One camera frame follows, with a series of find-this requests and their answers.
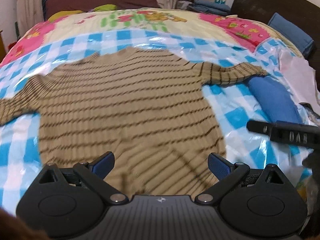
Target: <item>sweater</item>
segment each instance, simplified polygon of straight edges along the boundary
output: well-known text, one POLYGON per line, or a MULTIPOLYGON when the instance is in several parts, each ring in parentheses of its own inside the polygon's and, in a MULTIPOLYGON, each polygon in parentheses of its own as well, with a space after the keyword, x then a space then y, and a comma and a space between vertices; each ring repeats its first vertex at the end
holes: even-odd
POLYGON ((106 181, 124 194, 194 196, 215 182, 209 153, 226 152, 201 86, 252 75, 267 72, 249 63, 191 63, 168 50, 95 53, 32 76, 1 99, 0 125, 38 112, 43 163, 70 167, 112 151, 116 164, 106 181))

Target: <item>black device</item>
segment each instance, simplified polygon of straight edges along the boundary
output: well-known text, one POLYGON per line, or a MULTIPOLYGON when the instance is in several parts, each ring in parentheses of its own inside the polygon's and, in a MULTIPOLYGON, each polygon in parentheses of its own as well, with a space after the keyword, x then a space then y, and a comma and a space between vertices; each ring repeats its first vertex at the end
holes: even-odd
POLYGON ((300 239, 307 208, 275 164, 250 169, 212 153, 208 168, 219 182, 192 201, 187 195, 129 200, 103 181, 114 163, 108 152, 73 168, 44 166, 17 215, 52 239, 300 239))

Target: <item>sweater sleeve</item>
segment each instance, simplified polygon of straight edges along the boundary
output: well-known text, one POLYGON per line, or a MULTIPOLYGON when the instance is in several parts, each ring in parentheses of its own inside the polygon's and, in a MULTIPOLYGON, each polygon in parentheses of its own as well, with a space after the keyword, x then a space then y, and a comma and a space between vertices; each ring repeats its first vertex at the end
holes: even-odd
POLYGON ((37 100, 41 94, 41 76, 28 79, 26 85, 13 98, 0 99, 0 126, 23 115, 37 111, 37 100))
POLYGON ((250 63, 240 63, 232 67, 221 67, 217 64, 203 62, 194 68, 202 79, 203 85, 232 85, 253 75, 266 76, 268 72, 250 63))

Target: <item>yellow pillow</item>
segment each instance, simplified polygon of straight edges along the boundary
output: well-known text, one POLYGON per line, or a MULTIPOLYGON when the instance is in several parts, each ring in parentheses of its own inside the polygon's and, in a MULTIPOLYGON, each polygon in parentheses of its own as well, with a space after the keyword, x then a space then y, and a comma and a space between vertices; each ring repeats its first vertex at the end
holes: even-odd
POLYGON ((57 12, 54 15, 52 15, 48 21, 49 22, 53 22, 54 20, 63 17, 63 16, 68 16, 68 15, 73 15, 73 14, 79 14, 79 13, 83 13, 83 11, 77 10, 77 11, 61 11, 61 12, 57 12))

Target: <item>silver screw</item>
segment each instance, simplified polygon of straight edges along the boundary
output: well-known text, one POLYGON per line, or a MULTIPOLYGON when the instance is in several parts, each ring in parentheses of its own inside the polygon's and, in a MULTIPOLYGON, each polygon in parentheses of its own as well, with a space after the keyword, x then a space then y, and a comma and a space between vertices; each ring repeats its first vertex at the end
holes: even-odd
POLYGON ((211 200, 213 200, 213 196, 211 196, 210 194, 201 194, 198 196, 198 200, 201 202, 210 202, 211 200))
POLYGON ((110 199, 113 202, 122 202, 125 200, 125 195, 120 194, 120 193, 116 193, 116 194, 111 195, 110 199))

